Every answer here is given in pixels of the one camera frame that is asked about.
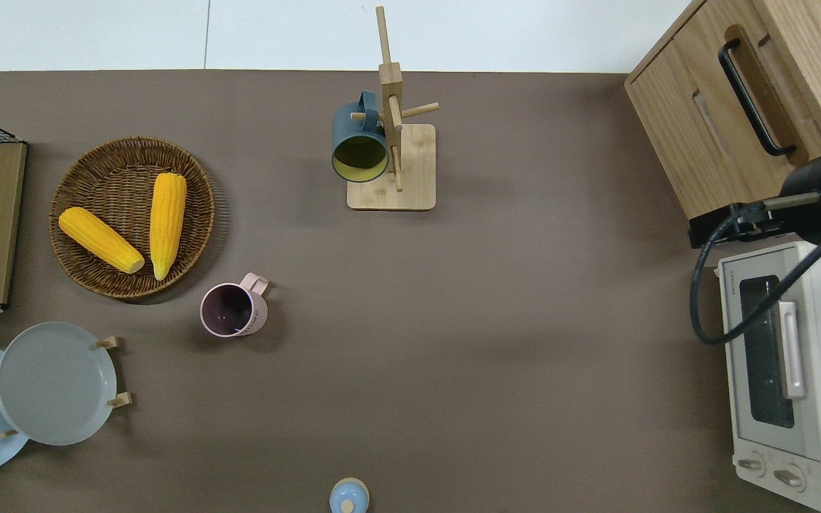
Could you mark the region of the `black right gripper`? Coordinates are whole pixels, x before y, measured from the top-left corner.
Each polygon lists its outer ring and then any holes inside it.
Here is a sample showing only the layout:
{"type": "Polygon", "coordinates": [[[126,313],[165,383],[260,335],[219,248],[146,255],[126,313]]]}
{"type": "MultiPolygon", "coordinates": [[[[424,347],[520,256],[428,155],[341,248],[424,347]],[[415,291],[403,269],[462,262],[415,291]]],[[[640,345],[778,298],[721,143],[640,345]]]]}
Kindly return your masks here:
{"type": "Polygon", "coordinates": [[[693,248],[701,248],[712,233],[717,231],[720,223],[730,220],[727,230],[719,236],[716,244],[726,242],[755,242],[770,237],[791,234],[789,225],[779,220],[770,211],[755,212],[740,217],[736,214],[745,204],[732,202],[725,207],[714,209],[705,214],[693,217],[688,221],[688,243],[693,248]]]}

